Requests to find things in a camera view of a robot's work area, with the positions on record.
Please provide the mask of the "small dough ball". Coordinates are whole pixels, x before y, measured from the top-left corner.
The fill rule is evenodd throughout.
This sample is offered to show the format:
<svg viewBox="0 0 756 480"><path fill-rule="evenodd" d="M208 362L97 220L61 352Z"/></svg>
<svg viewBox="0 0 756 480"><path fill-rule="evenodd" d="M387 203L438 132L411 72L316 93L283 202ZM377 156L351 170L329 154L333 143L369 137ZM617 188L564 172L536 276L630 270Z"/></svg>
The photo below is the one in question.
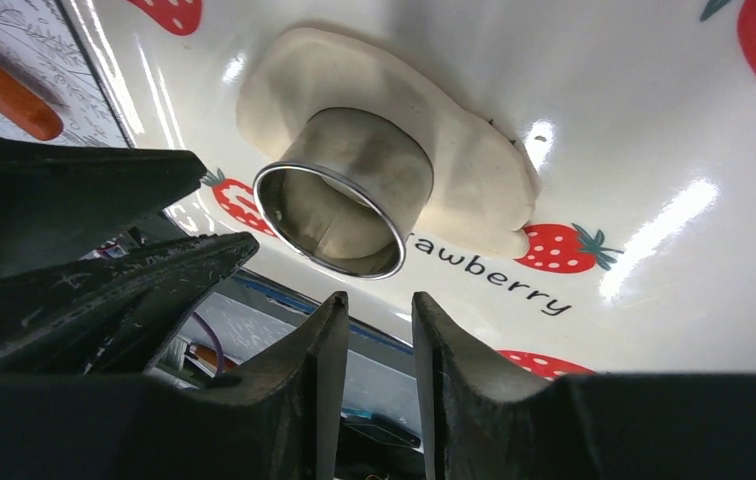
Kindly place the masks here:
<svg viewBox="0 0 756 480"><path fill-rule="evenodd" d="M298 138L367 148L365 182L414 205L406 231L514 259L539 194L524 148L396 56L359 39L294 28L270 45L238 96L242 138L280 160Z"/></svg>

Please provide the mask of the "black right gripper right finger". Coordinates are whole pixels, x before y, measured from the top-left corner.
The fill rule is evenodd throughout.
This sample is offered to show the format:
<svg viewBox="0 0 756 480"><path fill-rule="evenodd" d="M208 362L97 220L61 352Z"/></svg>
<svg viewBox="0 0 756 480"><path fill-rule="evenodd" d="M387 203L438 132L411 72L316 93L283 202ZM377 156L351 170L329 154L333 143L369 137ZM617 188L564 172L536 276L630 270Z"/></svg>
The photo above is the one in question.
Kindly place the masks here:
<svg viewBox="0 0 756 480"><path fill-rule="evenodd" d="M412 298L430 479L756 479L756 374L547 381Z"/></svg>

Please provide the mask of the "strawberry pattern rectangular tray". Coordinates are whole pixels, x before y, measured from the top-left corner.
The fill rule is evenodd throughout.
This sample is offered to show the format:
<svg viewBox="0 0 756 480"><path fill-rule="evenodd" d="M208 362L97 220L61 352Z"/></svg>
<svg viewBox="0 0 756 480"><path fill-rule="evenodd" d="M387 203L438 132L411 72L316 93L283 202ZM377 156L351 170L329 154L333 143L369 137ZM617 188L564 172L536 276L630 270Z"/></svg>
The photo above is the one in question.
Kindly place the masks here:
<svg viewBox="0 0 756 480"><path fill-rule="evenodd" d="M189 234L248 230L252 271L346 290L403 340L430 293L470 333L537 364L756 372L756 1L67 1L133 145L224 175L167 211ZM265 233L239 90L310 26L425 74L523 148L540 181L533 252L487 257L417 228L396 275L348 278Z"/></svg>

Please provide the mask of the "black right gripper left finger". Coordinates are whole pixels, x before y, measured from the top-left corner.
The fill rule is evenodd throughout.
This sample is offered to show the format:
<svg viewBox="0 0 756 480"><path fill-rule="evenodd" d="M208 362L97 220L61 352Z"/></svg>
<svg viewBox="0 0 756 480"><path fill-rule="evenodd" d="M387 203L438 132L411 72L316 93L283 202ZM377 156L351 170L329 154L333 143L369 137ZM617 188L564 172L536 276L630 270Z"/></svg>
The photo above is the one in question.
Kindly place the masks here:
<svg viewBox="0 0 756 480"><path fill-rule="evenodd" d="M0 375L0 479L330 479L348 298L201 389Z"/></svg>

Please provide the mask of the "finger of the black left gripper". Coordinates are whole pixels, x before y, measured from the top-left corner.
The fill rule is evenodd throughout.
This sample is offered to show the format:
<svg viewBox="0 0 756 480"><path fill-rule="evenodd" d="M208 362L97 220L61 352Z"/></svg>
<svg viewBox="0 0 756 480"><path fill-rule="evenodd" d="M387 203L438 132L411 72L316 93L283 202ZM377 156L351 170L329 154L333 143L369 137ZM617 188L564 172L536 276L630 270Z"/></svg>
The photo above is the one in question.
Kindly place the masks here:
<svg viewBox="0 0 756 480"><path fill-rule="evenodd" d="M194 192L205 171L189 151L0 138L0 278L82 257Z"/></svg>
<svg viewBox="0 0 756 480"><path fill-rule="evenodd" d="M258 249L249 233L192 237L0 279L0 372L141 373Z"/></svg>

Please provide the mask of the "metal scraper orange handle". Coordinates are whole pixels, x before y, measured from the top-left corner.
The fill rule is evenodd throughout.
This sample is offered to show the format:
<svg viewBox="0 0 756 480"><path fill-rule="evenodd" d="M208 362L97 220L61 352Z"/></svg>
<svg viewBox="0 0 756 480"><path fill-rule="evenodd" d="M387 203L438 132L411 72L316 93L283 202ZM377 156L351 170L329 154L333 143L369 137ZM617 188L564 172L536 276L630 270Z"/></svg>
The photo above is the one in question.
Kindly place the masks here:
<svg viewBox="0 0 756 480"><path fill-rule="evenodd" d="M54 140L64 130L61 117L1 66L0 114L36 140Z"/></svg>

